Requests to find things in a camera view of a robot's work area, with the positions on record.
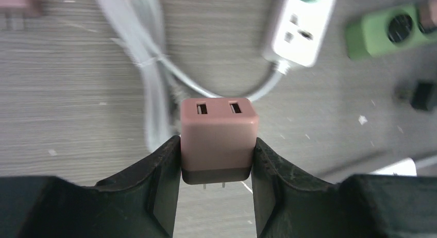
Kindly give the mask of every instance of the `usb port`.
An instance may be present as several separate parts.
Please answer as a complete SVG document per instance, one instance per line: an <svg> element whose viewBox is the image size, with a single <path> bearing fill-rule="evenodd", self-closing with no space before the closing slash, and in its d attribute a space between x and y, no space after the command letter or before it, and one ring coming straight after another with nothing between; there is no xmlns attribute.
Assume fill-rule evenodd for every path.
<svg viewBox="0 0 437 238"><path fill-rule="evenodd" d="M205 103L197 104L197 114L208 114Z"/></svg>
<svg viewBox="0 0 437 238"><path fill-rule="evenodd" d="M230 103L232 113L241 113L240 106L238 106L238 103Z"/></svg>

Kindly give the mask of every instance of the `green power strip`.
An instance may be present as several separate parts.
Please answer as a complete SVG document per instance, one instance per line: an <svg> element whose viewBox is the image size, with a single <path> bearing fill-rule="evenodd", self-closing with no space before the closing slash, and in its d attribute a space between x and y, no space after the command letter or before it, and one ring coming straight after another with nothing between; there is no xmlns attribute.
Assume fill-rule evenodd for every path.
<svg viewBox="0 0 437 238"><path fill-rule="evenodd" d="M367 14L346 28L347 50L352 60L378 57L435 41L437 30L423 32L420 29L416 4Z"/></svg>

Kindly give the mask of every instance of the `white cable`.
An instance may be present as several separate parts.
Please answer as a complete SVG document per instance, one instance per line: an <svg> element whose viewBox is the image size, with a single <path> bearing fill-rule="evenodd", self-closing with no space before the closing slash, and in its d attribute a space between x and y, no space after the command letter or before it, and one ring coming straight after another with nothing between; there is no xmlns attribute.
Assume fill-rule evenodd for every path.
<svg viewBox="0 0 437 238"><path fill-rule="evenodd" d="M117 32L115 39L140 70L144 84L145 142L150 151L156 150L172 135L175 118L171 100L177 111L188 97L174 77L205 97L222 97L204 89L187 76L166 55L165 31L159 0L97 0L106 19ZM267 94L287 73L287 61L279 62L268 80L257 90L245 95L256 101Z"/></svg>

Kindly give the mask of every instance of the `power strip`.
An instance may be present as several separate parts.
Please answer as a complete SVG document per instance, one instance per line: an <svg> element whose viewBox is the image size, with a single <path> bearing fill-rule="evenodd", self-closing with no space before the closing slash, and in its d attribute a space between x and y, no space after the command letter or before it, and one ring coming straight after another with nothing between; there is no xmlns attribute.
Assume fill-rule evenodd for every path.
<svg viewBox="0 0 437 238"><path fill-rule="evenodd" d="M291 67L312 67L318 57L337 0L277 0L264 38L262 55L286 59Z"/></svg>

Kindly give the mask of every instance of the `power adapter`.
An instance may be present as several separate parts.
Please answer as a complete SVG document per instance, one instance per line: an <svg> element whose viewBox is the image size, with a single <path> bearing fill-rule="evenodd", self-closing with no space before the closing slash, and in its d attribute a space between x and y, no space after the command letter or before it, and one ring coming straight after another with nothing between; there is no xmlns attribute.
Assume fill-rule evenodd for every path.
<svg viewBox="0 0 437 238"><path fill-rule="evenodd" d="M276 0L264 37L263 57L271 62L285 59L291 68L312 67L336 1Z"/></svg>
<svg viewBox="0 0 437 238"><path fill-rule="evenodd" d="M249 177L259 117L247 98L190 98L181 106L181 167L187 184Z"/></svg>

